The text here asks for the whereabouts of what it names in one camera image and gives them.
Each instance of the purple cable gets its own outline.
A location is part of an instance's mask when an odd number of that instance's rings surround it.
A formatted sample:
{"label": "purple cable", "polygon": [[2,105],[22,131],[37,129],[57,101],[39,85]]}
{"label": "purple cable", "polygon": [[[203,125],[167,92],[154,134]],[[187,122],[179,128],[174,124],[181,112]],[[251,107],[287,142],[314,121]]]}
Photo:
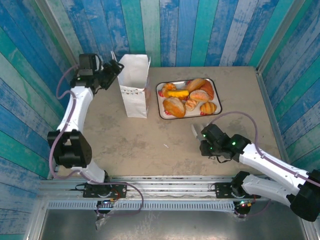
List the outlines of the purple cable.
{"label": "purple cable", "polygon": [[268,207],[270,206],[270,204],[271,204],[271,200],[268,201],[268,203],[265,205],[265,207],[264,207],[261,211],[258,211],[257,213],[254,213],[254,214],[249,214],[249,215],[247,215],[247,214],[240,214],[240,213],[238,213],[236,210],[234,210],[234,213],[235,213],[236,215],[238,215],[238,217],[240,217],[240,218],[245,218],[245,217],[250,218],[250,217],[254,217],[254,216],[263,214],[263,213],[268,209]]}
{"label": "purple cable", "polygon": [[229,114],[241,114],[241,115],[244,115],[244,116],[248,117],[251,120],[251,122],[254,125],[254,129],[255,129],[255,137],[254,137],[255,149],[263,159],[267,160],[269,163],[272,163],[273,165],[277,166],[278,168],[281,168],[282,170],[287,171],[288,173],[294,175],[295,177],[301,178],[301,179],[303,179],[303,180],[305,180],[305,181],[307,181],[307,182],[309,182],[309,183],[311,183],[313,185],[316,185],[317,187],[320,188],[320,183],[317,183],[317,182],[315,182],[315,181],[313,181],[313,180],[311,180],[311,179],[309,179],[309,178],[307,178],[305,176],[302,176],[298,172],[292,171],[291,169],[286,168],[285,166],[282,166],[281,164],[271,160],[270,158],[268,158],[267,156],[265,156],[261,152],[261,150],[259,149],[259,146],[258,146],[258,127],[257,127],[257,124],[256,124],[255,120],[249,114],[247,114],[245,112],[242,112],[242,111],[229,111],[229,112],[223,113],[220,116],[216,117],[210,123],[212,124],[213,122],[217,121],[218,119],[220,119],[220,118],[222,118],[222,117],[224,117],[226,115],[229,115]]}
{"label": "purple cable", "polygon": [[[63,75],[62,77],[60,78],[59,80],[59,83],[56,87],[56,91],[55,91],[55,96],[58,100],[62,99],[66,94],[71,94],[72,97],[73,97],[73,101],[72,101],[72,107],[71,107],[71,110],[70,110],[70,113],[66,119],[66,122],[62,128],[62,130],[60,131],[60,133],[58,134],[58,136],[55,138],[55,140],[53,141],[53,144],[52,144],[52,147],[51,147],[51,150],[50,150],[50,155],[49,155],[49,169],[50,169],[50,172],[52,174],[52,176],[55,178],[55,179],[60,179],[60,180],[65,180],[65,179],[68,179],[70,178],[73,174],[75,173],[80,173],[80,175],[86,179],[88,182],[90,183],[93,183],[93,184],[97,184],[97,185],[114,185],[114,184],[118,184],[118,185],[126,185],[126,186],[129,186],[133,189],[135,189],[141,196],[141,205],[139,207],[139,209],[137,211],[134,211],[134,212],[131,212],[131,213],[124,213],[124,214],[109,214],[110,216],[115,216],[115,217],[120,217],[120,216],[132,216],[132,215],[136,215],[138,213],[141,212],[141,209],[143,208],[144,206],[144,196],[142,195],[142,192],[136,188],[135,186],[133,186],[132,184],[130,183],[127,183],[127,182],[97,182],[97,181],[94,181],[94,180],[91,180],[89,178],[87,178],[80,170],[74,170],[72,171],[69,175],[67,176],[58,176],[55,171],[54,171],[54,168],[53,168],[53,158],[54,158],[54,151],[55,151],[55,148],[57,146],[57,143],[59,141],[59,139],[61,138],[61,136],[64,134],[66,128],[68,127],[68,124],[70,122],[70,119],[72,117],[72,114],[74,113],[75,111],[75,108],[76,108],[76,104],[77,104],[77,98],[76,98],[76,95],[70,91],[70,90],[67,90],[65,91],[61,96],[59,96],[59,89],[60,89],[60,85],[62,83],[62,81],[64,80],[64,78],[67,76],[67,74],[75,69],[76,67],[78,67],[78,65],[74,65],[72,67],[70,67]],[[101,213],[99,213],[99,206],[97,208],[97,213],[99,215],[101,215]]]}

